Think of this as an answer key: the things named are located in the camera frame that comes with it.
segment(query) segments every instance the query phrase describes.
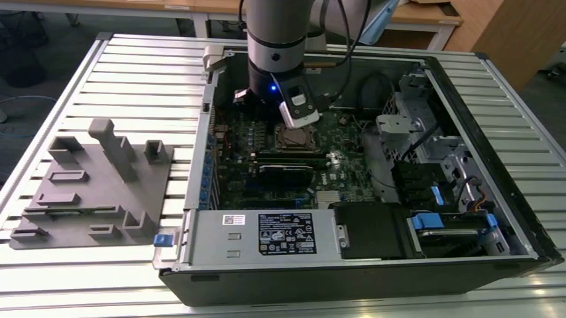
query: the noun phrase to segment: barcode sticker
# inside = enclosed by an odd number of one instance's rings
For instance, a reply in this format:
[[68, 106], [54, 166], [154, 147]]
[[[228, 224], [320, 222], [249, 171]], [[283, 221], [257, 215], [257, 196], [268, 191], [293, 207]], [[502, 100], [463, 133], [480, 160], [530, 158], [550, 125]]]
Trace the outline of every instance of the barcode sticker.
[[245, 215], [224, 214], [221, 225], [245, 225]]

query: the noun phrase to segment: wooden table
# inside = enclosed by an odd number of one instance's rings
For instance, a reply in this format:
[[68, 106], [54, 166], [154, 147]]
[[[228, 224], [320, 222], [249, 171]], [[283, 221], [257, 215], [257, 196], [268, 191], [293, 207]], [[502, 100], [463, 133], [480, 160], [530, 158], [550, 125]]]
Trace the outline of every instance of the wooden table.
[[[194, 0], [193, 11], [194, 14], [203, 15], [200, 19], [205, 21], [235, 21], [239, 2], [240, 0]], [[460, 17], [447, 16], [437, 5], [407, 3], [396, 8], [385, 29], [431, 32], [433, 36], [427, 49], [441, 50], [453, 28], [461, 25], [461, 22]]]
[[[0, 0], [0, 9], [192, 19], [196, 37], [208, 38], [209, 21], [235, 21], [239, 0]], [[431, 32], [429, 50], [441, 50], [460, 17], [445, 16], [436, 5], [407, 3], [396, 8], [388, 30]]]

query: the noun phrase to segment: gray plastic part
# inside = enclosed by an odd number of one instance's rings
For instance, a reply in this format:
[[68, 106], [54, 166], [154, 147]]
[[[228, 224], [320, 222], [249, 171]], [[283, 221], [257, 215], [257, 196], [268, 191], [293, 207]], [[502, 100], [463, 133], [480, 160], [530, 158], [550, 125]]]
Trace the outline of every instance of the gray plastic part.
[[68, 170], [52, 172], [48, 175], [48, 180], [53, 183], [57, 182], [85, 182], [88, 180], [88, 174], [84, 170]]
[[120, 230], [113, 224], [94, 224], [89, 227], [88, 235], [94, 240], [118, 239], [121, 237]]
[[121, 228], [128, 232], [129, 236], [145, 237], [156, 232], [157, 226], [149, 219], [149, 216], [145, 212], [141, 213], [138, 220], [129, 212], [125, 212]]
[[25, 244], [45, 242], [48, 239], [48, 232], [40, 227], [30, 225], [26, 228], [17, 228], [12, 231], [12, 240]]
[[48, 153], [58, 165], [76, 164], [73, 152], [81, 151], [82, 146], [74, 137], [57, 137], [50, 143]]
[[34, 201], [38, 205], [74, 205], [80, 202], [76, 193], [42, 193]]
[[165, 164], [169, 162], [169, 156], [160, 140], [148, 140], [142, 153], [148, 164]]
[[[105, 134], [102, 142], [106, 142], [113, 133], [100, 131]], [[162, 152], [157, 157], [166, 160], [148, 164], [144, 144], [129, 145], [121, 137], [114, 137], [113, 141], [136, 175], [129, 182], [121, 179], [100, 145], [80, 145], [73, 138], [56, 138], [52, 150], [68, 150], [64, 164], [50, 163], [12, 234], [9, 246], [13, 249], [152, 243], [158, 230], [173, 147], [156, 141], [160, 145], [156, 149]], [[76, 178], [72, 182], [49, 180], [64, 174], [78, 176], [77, 171], [84, 171], [88, 178]]]
[[129, 164], [132, 147], [125, 137], [117, 138], [113, 135], [113, 122], [109, 119], [93, 119], [88, 127], [88, 134], [100, 142], [105, 157], [116, 168], [121, 179], [125, 182], [136, 180], [134, 170]]

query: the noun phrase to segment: silver bracket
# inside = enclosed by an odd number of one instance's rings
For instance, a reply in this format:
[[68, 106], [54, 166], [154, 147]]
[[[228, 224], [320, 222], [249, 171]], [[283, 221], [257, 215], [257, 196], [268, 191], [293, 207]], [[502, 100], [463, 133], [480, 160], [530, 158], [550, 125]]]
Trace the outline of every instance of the silver bracket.
[[349, 239], [347, 238], [347, 229], [345, 225], [337, 225], [336, 226], [336, 233], [337, 233], [337, 245], [340, 248], [348, 248], [349, 247]]

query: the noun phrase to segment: blue latch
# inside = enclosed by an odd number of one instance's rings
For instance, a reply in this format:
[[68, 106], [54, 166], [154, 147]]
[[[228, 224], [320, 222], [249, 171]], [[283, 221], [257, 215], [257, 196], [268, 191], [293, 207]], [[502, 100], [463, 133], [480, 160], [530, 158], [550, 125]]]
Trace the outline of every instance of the blue latch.
[[173, 246], [173, 236], [168, 234], [156, 234], [153, 237], [153, 246], [154, 247], [172, 247]]
[[412, 227], [415, 230], [443, 229], [444, 224], [437, 213], [419, 213], [411, 217]]
[[492, 215], [491, 213], [487, 214], [487, 224], [488, 224], [488, 227], [496, 227], [495, 215]]

